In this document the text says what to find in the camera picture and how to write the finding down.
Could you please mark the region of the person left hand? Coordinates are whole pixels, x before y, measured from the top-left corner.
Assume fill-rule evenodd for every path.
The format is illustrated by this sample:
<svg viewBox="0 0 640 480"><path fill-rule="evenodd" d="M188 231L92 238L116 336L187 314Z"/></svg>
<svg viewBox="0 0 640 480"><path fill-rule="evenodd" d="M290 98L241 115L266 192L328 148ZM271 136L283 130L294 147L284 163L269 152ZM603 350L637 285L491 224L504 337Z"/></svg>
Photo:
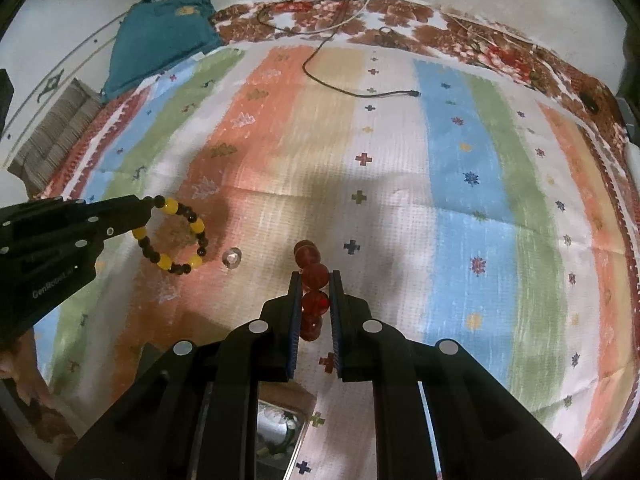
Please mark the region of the person left hand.
<svg viewBox="0 0 640 480"><path fill-rule="evenodd" d="M1 351L1 378L14 381L18 397L27 405L46 404L48 388L37 365L33 330L28 330L9 349Z"/></svg>

